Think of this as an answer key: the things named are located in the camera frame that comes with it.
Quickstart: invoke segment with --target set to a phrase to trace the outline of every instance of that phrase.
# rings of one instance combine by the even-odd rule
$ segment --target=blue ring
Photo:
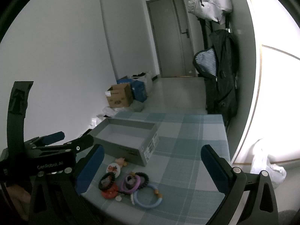
[[[154,184],[147,184],[147,187],[150,187],[150,188],[152,188],[152,189],[157,189],[157,186],[155,186]],[[155,208],[155,207],[157,207],[161,202],[162,202],[162,198],[158,198],[157,199],[157,201],[154,203],[154,204],[152,204],[152,205],[144,205],[144,204],[142,204],[141,202],[139,202],[138,201],[138,199],[137,199],[137,193],[138,193],[138,191],[139,190],[137,190],[137,191],[135,191],[134,193],[133,193],[133,199],[134,199],[134,202],[136,203],[136,204],[138,204],[139,206],[141,206],[141,207],[143,207],[143,208],[145,208],[145,209],[152,209],[152,208]]]

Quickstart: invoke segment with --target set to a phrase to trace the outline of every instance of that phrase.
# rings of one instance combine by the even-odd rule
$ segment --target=screw
[[[65,170],[64,170],[65,173],[70,173],[72,172],[72,168],[71,167],[67,167]]]
[[[42,177],[43,175],[44,175],[44,172],[43,171],[40,171],[40,172],[38,172],[38,177]]]
[[[235,172],[235,173],[240,173],[241,172],[241,169],[239,168],[239,167],[234,167],[233,168],[233,171]]]
[[[265,171],[265,170],[263,170],[263,171],[262,171],[262,175],[264,175],[265,177],[267,177],[267,176],[268,176],[268,172]]]

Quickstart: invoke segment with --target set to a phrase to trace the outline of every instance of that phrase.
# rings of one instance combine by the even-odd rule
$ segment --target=red lid
[[[102,191],[101,195],[105,199],[113,199],[115,198],[119,193],[118,193],[118,186],[116,184],[113,184],[112,187],[108,190]]]

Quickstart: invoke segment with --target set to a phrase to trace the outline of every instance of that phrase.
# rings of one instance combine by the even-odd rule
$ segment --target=gray door
[[[194,76],[193,50],[183,0],[148,2],[162,77]]]

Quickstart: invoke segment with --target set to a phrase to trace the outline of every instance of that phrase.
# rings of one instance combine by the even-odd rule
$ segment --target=tablecloth
[[[116,158],[105,155],[87,192],[82,196],[101,211],[125,224],[206,224],[224,198],[210,178],[200,157],[203,145],[229,161],[229,149],[221,115],[120,112],[119,119],[155,122],[159,144],[146,167],[132,163],[121,169],[119,185],[129,172],[145,172],[163,195],[162,203],[146,210],[133,206],[129,196],[122,201],[101,196],[98,182],[107,166]],[[153,190],[144,188],[138,198],[150,204],[157,199]]]

